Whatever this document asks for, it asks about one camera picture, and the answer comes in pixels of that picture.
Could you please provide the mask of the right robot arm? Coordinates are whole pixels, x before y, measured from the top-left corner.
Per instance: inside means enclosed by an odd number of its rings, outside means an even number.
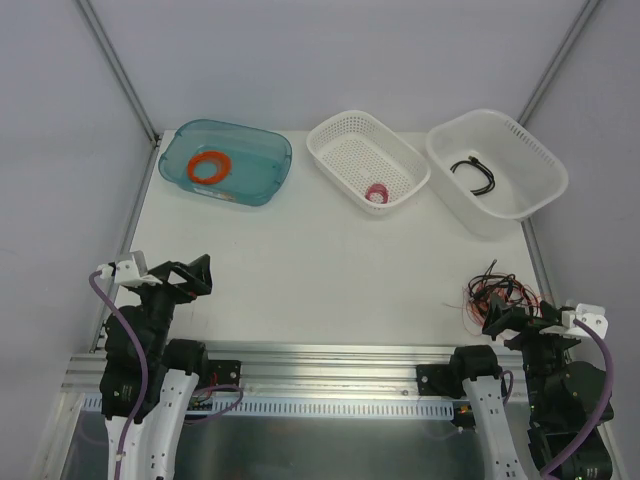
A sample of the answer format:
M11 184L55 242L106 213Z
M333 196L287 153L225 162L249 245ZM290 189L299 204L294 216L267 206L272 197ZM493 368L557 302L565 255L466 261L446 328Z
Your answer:
M614 365L604 341L605 310L579 303L539 315L492 295L482 332L515 337L505 346L521 353L529 404L529 452L542 479L609 479L611 457L597 427L613 417ZM524 479L506 417L505 370L488 345L459 347L448 364L453 397L469 401L487 479Z

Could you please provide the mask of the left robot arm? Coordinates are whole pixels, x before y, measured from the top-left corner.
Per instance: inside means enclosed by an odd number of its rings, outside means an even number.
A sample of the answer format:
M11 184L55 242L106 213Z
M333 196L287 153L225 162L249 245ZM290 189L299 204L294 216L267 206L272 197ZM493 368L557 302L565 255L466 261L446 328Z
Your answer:
M89 284L110 310L99 390L111 479L170 479L186 409L210 377L206 348L169 339L174 311L213 289L209 255L147 268L140 251L103 264Z

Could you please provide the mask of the teal transparent plastic bin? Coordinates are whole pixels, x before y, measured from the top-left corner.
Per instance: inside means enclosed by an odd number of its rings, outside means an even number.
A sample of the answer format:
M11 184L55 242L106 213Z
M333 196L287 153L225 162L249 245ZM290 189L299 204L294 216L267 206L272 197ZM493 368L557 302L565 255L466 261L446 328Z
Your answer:
M158 169L187 192L257 207L279 191L291 163L291 144L280 134L198 119L175 132Z

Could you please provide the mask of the white translucent plastic tub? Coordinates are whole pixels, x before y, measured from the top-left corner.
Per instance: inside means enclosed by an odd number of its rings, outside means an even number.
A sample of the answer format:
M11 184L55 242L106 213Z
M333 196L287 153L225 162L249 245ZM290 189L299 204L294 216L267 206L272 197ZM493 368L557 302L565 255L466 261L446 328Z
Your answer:
M477 109L426 135L428 185L472 234L498 239L567 189L562 162L510 116Z

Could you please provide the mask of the white perforated plastic basket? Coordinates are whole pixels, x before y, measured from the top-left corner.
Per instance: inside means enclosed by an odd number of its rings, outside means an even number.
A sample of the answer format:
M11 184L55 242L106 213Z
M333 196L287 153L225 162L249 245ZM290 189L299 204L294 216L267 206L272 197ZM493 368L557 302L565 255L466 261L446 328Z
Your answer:
M306 138L317 168L358 207L390 214L411 199L431 176L428 160L374 116L338 113Z

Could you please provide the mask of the aluminium mounting rail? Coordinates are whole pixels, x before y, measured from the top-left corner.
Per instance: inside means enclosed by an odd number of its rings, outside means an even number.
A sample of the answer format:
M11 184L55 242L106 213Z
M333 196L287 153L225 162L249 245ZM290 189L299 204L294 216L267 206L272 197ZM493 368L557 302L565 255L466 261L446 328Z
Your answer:
M209 356L241 362L247 396L415 400L416 366L445 364L445 346L309 345L209 341Z

